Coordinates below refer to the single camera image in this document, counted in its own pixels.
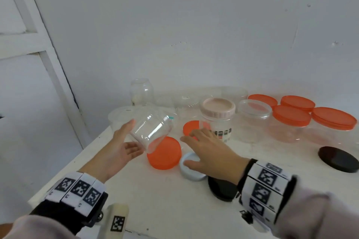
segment black lid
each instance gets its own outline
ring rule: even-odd
[[[231,202],[238,192],[237,185],[222,179],[208,177],[208,185],[216,198],[226,202]]]
[[[355,173],[359,170],[359,161],[339,148],[323,146],[319,149],[318,155],[323,162],[334,169],[347,173]]]

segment white door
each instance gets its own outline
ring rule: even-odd
[[[90,141],[34,0],[0,0],[0,223]]]

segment white table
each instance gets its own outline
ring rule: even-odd
[[[177,139],[180,131],[171,133]],[[107,128],[73,161],[47,183],[29,203],[35,207],[39,199],[58,179],[70,171],[78,170],[111,139]],[[182,154],[191,149],[180,142]],[[298,174],[309,187],[334,192],[354,208],[359,208],[359,174],[348,174],[332,169],[317,156],[318,146],[313,144],[289,145],[265,139],[249,145],[229,141],[228,145],[239,155],[266,160]],[[351,153],[359,158],[358,151]],[[127,203],[130,215],[127,227],[158,239],[229,239],[271,238],[270,233],[258,233],[240,215],[238,204],[215,198],[207,180],[191,182],[182,177],[179,167],[161,171],[153,169],[144,154],[131,161],[107,183],[107,204]]]

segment gray sleeve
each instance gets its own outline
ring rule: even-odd
[[[359,238],[359,214],[333,194],[303,187],[298,178],[272,233],[283,239]]]
[[[37,215],[26,215],[14,222],[4,239],[76,239],[57,221]]]

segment door frame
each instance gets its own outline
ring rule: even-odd
[[[82,148],[85,148],[92,142],[92,139],[75,102],[56,51],[52,46],[35,0],[14,1],[25,24],[26,31],[19,34],[0,34],[0,60],[39,53],[77,138]]]

